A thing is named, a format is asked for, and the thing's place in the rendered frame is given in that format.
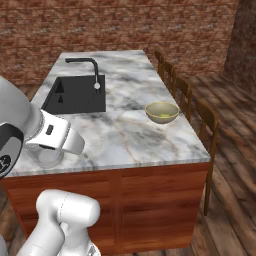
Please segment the wooden chair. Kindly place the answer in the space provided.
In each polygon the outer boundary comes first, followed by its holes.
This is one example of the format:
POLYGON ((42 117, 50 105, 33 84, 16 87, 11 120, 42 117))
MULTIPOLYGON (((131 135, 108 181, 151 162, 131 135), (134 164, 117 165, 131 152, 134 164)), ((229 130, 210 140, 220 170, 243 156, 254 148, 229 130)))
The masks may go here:
POLYGON ((173 98, 176 97, 176 71, 169 61, 164 62, 164 70, 167 72, 167 88, 173 98))
POLYGON ((158 74, 160 78, 164 81, 164 57, 161 51, 155 50, 154 51, 155 57, 158 61, 158 74))
POLYGON ((206 177, 206 188, 205 188, 205 199, 204 199, 204 215, 207 215, 208 207, 209 207, 209 199, 210 199, 210 189, 212 185, 213 167, 214 167, 215 154, 216 154, 219 119, 214 109, 207 102, 203 100, 197 101, 196 111, 202 120, 200 132, 199 132, 199 138, 203 139, 205 132, 208 132, 208 135, 210 136, 209 154, 211 159, 210 159, 210 165, 209 165, 209 169, 206 177))
POLYGON ((187 120, 190 120, 192 108, 191 85, 188 80, 178 76, 176 79, 176 88, 181 92, 179 107, 186 114, 187 120))

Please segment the wooden cabinet door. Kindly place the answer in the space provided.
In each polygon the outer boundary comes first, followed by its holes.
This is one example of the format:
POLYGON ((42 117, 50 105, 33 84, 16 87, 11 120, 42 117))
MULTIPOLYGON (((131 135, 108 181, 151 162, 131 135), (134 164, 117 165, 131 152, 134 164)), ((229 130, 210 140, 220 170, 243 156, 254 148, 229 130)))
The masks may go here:
POLYGON ((104 174, 49 174, 4 178, 1 183, 28 237, 37 223, 36 199, 45 189, 59 189, 83 194, 100 203, 101 214, 97 223, 88 229, 91 240, 97 245, 102 256, 114 253, 114 231, 111 210, 111 190, 104 174))

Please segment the black sink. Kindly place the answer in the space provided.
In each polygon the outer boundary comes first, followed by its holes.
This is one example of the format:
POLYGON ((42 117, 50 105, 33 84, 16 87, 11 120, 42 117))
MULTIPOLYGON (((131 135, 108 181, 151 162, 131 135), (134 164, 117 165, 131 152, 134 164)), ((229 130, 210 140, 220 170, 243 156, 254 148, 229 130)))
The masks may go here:
POLYGON ((105 76, 99 76, 98 90, 95 82, 94 75, 57 77, 42 109, 55 115, 105 112, 105 76))

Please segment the black tap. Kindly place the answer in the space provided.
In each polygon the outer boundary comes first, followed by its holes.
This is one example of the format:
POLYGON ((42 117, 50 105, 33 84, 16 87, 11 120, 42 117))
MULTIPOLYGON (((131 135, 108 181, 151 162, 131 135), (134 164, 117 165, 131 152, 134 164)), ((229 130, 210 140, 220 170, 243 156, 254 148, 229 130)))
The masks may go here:
POLYGON ((98 71, 98 64, 97 62, 92 58, 66 58, 66 63, 74 63, 74 62, 90 62, 94 66, 94 73, 95 73, 95 84, 94 89, 100 90, 101 84, 100 84, 100 78, 99 78, 99 71, 98 71))

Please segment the olive green bowl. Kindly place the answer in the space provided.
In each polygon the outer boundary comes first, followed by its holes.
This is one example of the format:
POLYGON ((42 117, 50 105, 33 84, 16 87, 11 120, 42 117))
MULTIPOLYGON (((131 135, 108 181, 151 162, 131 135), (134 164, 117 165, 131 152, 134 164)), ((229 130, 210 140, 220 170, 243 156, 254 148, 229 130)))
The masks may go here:
POLYGON ((169 102, 152 102, 145 107, 148 118, 157 124, 170 123, 179 112, 179 107, 169 102))

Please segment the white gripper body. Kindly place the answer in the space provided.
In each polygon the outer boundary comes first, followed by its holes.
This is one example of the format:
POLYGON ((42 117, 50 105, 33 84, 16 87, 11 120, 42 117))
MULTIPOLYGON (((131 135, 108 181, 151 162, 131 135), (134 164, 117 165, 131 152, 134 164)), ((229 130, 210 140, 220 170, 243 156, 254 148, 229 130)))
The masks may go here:
POLYGON ((38 136, 25 143, 26 146, 44 146, 46 149, 62 150, 64 152, 80 155, 84 149, 85 141, 71 127, 58 129, 54 127, 51 132, 43 130, 38 136))

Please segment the clear glass cup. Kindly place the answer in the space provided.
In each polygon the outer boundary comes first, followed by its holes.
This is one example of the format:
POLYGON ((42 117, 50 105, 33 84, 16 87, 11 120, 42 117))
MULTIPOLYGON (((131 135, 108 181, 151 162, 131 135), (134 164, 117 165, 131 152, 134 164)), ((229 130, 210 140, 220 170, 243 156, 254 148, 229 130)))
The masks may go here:
POLYGON ((64 156, 61 150, 51 150, 44 148, 28 148, 29 156, 41 167, 45 169, 53 168, 58 165, 64 156))

